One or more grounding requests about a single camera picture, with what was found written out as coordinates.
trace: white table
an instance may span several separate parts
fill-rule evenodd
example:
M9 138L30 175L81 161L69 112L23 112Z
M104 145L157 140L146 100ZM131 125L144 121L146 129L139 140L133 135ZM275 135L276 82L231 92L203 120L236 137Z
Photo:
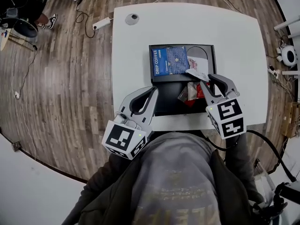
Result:
M137 14L129 26L125 18ZM112 91L114 111L124 97L151 86L149 45L214 45L217 73L232 79L244 102L247 125L266 122L267 61L256 19L230 10L188 3L153 3L114 10ZM153 117L154 131L210 129L206 113Z

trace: black chair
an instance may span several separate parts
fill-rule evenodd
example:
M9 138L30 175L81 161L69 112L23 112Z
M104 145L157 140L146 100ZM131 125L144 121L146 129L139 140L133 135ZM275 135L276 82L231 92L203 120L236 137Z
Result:
M22 36L27 38L35 38L38 35L38 27L34 22L30 22L26 18L6 17L0 21L3 28L12 28Z

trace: electrical outlet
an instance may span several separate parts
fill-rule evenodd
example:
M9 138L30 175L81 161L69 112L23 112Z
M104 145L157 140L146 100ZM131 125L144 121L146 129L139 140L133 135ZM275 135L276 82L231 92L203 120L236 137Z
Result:
M19 99L20 98L20 94L18 92L15 92L15 98Z

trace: gray sleeve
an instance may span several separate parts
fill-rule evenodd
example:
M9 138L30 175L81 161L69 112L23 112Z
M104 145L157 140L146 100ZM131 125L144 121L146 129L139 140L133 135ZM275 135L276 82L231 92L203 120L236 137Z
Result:
M226 139L226 147L233 146L236 142L237 144L234 148L226 151L226 167L243 183L249 200L261 203L263 202L263 197L259 194L255 185L246 134Z

